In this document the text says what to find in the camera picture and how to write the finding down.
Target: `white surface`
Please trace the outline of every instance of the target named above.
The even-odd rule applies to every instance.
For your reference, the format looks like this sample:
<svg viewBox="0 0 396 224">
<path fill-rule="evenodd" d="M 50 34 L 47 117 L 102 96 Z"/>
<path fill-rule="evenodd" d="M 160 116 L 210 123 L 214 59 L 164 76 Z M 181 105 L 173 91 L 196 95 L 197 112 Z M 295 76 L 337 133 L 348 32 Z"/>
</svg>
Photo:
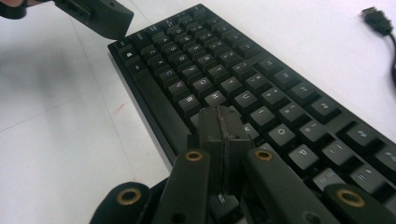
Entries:
<svg viewBox="0 0 396 224">
<path fill-rule="evenodd" d="M 129 34 L 198 1 L 120 1 Z M 388 1 L 201 1 L 396 142 L 393 46 L 360 17 Z M 0 223 L 88 223 L 118 184 L 169 164 L 121 84 L 112 43 L 52 3 L 0 18 Z"/>
</svg>

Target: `cord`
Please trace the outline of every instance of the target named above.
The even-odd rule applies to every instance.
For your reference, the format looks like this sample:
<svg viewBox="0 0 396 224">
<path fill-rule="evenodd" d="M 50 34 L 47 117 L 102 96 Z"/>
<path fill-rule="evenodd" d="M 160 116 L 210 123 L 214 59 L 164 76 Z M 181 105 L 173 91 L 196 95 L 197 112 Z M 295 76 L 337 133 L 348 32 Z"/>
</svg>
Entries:
<svg viewBox="0 0 396 224">
<path fill-rule="evenodd" d="M 361 15 L 363 16 L 364 21 L 369 24 L 376 32 L 383 36 L 390 36 L 395 54 L 390 73 L 392 74 L 393 82 L 396 85 L 396 37 L 392 32 L 393 27 L 391 26 L 390 21 L 385 17 L 382 11 L 378 11 L 375 7 L 364 9 L 361 12 Z"/>
</svg>

